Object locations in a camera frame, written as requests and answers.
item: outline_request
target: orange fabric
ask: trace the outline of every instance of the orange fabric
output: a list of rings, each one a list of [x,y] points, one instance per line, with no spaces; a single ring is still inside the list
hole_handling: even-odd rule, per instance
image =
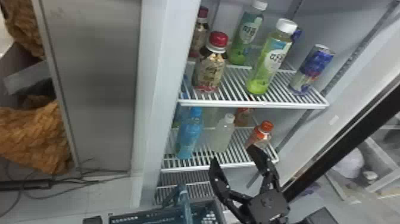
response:
[[[65,171],[70,148],[57,102],[34,110],[0,108],[0,156],[49,174]]]
[[[45,53],[31,0],[0,0],[5,15],[5,26],[14,40],[35,57],[44,59]]]

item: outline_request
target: white bottle cap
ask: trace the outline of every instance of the white bottle cap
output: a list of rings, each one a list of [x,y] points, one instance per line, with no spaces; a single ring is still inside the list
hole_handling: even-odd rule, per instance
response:
[[[292,20],[280,18],[276,23],[276,28],[282,31],[283,33],[292,35],[297,29],[297,24]]]
[[[253,8],[256,8],[258,10],[264,11],[267,8],[268,3],[259,0],[254,0],[251,6],[253,6]]]
[[[228,124],[232,124],[235,120],[235,115],[233,114],[225,114],[225,122]]]

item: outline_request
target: blue bottle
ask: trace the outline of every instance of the blue bottle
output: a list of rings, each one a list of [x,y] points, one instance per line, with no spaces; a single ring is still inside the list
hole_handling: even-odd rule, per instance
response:
[[[195,149],[197,139],[203,131],[203,109],[192,107],[190,114],[182,119],[176,139],[176,157],[190,158]]]

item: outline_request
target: orange bottle cap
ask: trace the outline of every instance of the orange bottle cap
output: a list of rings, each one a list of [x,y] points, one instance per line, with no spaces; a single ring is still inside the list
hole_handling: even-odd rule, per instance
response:
[[[268,120],[265,120],[261,123],[260,128],[263,131],[270,132],[272,130],[272,128],[274,128],[274,125],[271,122],[269,122]]]

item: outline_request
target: black pole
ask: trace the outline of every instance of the black pole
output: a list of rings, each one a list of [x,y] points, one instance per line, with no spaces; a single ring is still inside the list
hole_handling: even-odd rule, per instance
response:
[[[378,102],[385,93],[393,88],[398,82],[394,80],[391,85],[385,88],[365,108],[363,108],[332,140],[339,139],[351,126],[359,121],[368,110]],[[372,135],[396,113],[400,111],[400,85],[397,86],[382,101],[378,102],[362,120],[357,123],[346,135],[332,145],[324,155],[321,156],[305,173],[303,173],[285,191],[287,201],[292,201],[297,195],[303,192],[308,186],[324,175],[332,166],[338,163],[344,156],[349,154],[355,147]]]

